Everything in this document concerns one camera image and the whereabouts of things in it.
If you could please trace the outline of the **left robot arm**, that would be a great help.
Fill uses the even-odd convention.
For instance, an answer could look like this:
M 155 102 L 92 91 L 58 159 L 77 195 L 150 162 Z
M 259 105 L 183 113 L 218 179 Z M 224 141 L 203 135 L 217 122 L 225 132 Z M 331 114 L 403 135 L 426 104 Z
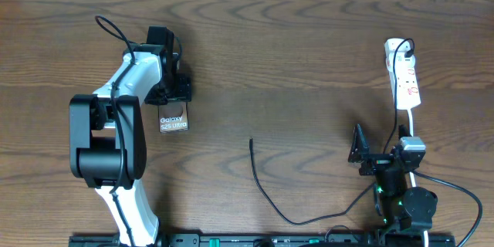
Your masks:
M 190 79 L 178 73 L 181 50 L 172 42 L 132 43 L 118 70 L 90 94 L 69 102 L 69 166 L 106 203 L 119 246 L 155 246 L 160 220 L 142 177 L 147 143 L 141 107 L 185 104 Z

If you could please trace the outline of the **Galaxy S25 Ultra smartphone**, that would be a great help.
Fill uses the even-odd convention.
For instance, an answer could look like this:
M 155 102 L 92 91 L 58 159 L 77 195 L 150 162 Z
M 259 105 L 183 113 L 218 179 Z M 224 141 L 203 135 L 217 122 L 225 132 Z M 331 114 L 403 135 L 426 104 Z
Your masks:
M 173 102 L 158 107 L 159 131 L 162 134 L 189 129 L 188 104 Z

